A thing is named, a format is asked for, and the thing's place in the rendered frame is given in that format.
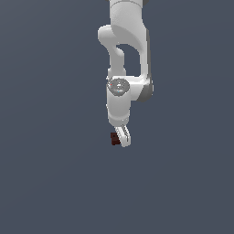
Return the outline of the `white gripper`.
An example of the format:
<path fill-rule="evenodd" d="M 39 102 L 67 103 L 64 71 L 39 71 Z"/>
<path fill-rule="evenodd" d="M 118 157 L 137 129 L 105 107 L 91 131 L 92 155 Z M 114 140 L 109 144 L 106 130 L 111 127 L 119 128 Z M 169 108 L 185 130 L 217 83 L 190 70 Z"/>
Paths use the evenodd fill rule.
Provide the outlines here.
<path fill-rule="evenodd" d="M 131 144 L 131 135 L 126 125 L 121 125 L 115 128 L 115 132 L 121 142 L 122 147 L 129 146 Z"/>

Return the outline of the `small dark red cube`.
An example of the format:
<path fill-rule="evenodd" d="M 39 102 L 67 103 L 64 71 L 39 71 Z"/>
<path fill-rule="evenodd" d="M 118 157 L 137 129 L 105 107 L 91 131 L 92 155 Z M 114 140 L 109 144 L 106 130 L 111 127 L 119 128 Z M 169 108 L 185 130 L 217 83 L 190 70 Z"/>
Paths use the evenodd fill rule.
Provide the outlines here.
<path fill-rule="evenodd" d="M 120 144 L 119 137 L 117 133 L 111 133 L 112 145 Z"/>

